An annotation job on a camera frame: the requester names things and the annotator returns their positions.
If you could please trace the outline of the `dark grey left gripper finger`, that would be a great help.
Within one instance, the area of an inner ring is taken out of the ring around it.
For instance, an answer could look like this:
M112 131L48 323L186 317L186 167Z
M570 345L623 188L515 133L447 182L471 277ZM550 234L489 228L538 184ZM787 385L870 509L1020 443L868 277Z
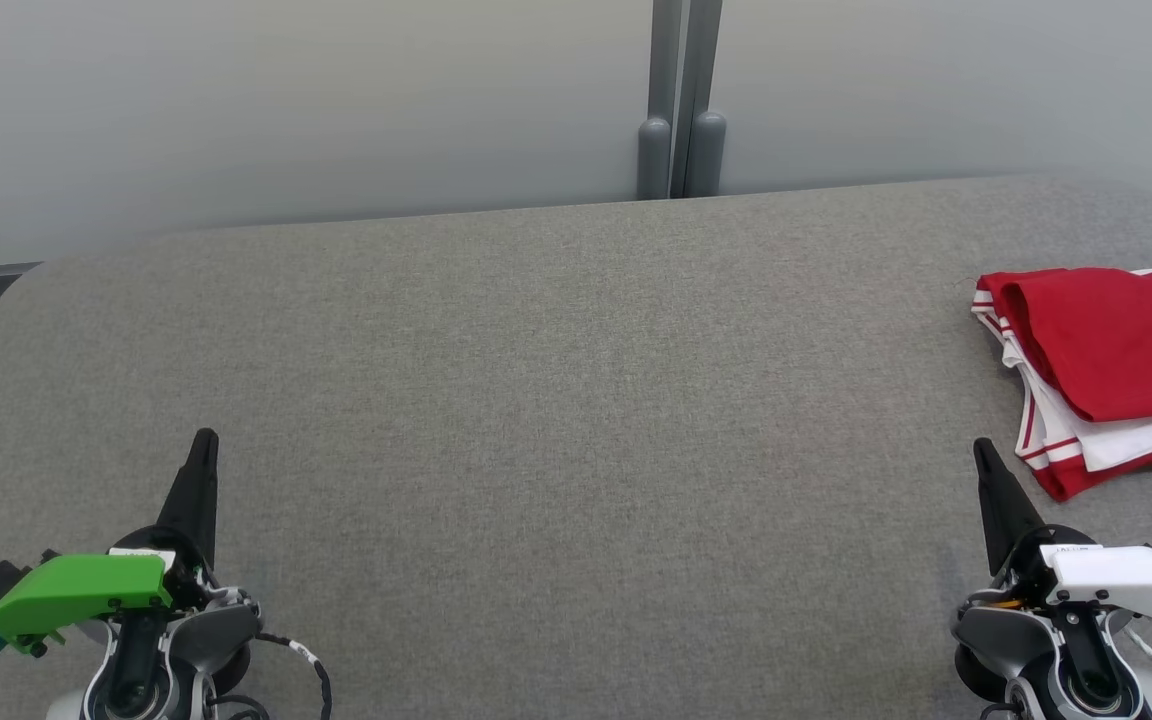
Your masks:
M196 564L215 566L218 457L214 429L198 429L156 520L156 539Z

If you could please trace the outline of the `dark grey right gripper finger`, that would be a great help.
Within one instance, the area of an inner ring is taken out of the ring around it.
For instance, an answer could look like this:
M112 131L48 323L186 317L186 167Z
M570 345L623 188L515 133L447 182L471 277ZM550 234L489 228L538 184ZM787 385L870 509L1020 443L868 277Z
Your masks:
M1032 570L1049 529L995 444L980 437L972 452L990 573L995 578L1021 577Z

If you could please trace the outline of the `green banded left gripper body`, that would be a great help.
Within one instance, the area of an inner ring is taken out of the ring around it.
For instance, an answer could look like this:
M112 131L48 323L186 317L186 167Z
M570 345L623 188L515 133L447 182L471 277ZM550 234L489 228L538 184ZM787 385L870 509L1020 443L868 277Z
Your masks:
M132 611L184 611L200 602L196 571L211 571L215 535L151 525L105 553L65 553L29 569L0 597L0 638L26 653L67 626Z

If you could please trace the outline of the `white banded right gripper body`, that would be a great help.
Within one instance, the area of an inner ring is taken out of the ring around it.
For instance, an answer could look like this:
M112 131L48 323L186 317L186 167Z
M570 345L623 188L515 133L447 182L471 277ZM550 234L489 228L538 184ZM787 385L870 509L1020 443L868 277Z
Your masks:
M1152 619L1152 547L1105 546L1070 526L996 547L996 585L1029 611L1121 609Z

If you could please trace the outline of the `red Bulls basketball jersey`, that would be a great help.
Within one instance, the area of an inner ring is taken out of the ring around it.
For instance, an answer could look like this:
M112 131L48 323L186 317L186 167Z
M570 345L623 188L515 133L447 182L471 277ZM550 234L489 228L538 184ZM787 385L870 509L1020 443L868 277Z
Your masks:
M1015 454L1048 497L1152 469L1152 270L986 274L972 314L1020 374Z

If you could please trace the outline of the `grey partition post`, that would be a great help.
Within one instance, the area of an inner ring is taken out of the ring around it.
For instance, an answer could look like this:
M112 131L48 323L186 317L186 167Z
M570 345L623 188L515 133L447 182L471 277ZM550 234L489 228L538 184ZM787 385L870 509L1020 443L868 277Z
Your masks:
M689 0L652 0L646 118L637 128L637 199L668 199Z
M723 0L687 0L687 36L670 190L677 199L718 194L727 120L710 108Z

